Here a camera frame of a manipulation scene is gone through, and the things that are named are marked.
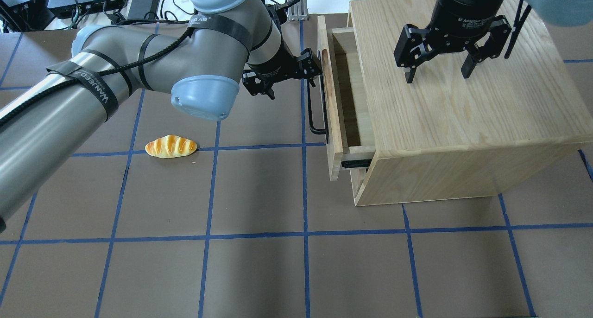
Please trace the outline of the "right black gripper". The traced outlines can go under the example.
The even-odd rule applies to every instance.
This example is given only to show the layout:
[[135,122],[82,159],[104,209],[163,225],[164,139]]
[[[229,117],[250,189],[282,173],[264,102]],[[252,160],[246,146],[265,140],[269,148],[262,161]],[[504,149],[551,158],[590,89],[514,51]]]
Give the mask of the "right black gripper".
[[[397,66],[404,69],[406,82],[413,83],[417,67],[438,53],[466,49],[461,67],[465,79],[485,59],[500,56],[512,29],[507,18],[498,15],[503,1],[437,0],[427,28],[405,24],[393,54]],[[476,42],[487,33],[487,41],[479,46]]]

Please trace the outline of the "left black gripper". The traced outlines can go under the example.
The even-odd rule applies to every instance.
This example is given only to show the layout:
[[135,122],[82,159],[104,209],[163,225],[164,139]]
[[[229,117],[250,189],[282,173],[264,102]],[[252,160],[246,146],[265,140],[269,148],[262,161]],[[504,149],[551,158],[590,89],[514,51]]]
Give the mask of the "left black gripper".
[[259,94],[275,99],[273,85],[288,79],[305,79],[309,86],[316,87],[314,79],[322,74],[319,58],[311,48],[305,48],[300,56],[295,57],[285,41],[280,41],[273,56],[263,63],[248,63],[253,72],[244,72],[244,88],[252,95]]

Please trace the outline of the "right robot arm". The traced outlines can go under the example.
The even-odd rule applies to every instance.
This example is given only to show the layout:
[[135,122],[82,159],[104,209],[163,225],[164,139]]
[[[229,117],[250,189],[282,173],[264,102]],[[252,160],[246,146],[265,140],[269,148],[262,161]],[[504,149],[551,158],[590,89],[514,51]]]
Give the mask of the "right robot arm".
[[498,14],[503,1],[436,0],[427,27],[404,25],[393,54],[406,82],[413,82],[417,67],[441,54],[468,53],[461,67],[464,78],[485,59],[509,58],[532,11],[557,26],[575,27],[592,20],[592,0],[519,0],[511,24]]

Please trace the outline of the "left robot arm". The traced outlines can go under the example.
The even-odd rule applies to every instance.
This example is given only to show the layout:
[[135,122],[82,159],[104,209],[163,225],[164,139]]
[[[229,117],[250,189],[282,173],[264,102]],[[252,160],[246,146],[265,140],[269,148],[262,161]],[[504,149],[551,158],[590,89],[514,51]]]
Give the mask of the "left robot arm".
[[1,230],[99,126],[136,90],[169,93],[173,107],[201,119],[231,113],[240,85],[273,99],[288,79],[310,85],[322,65],[309,48],[291,53],[261,0],[190,0],[180,37],[89,25],[72,58],[1,110]]

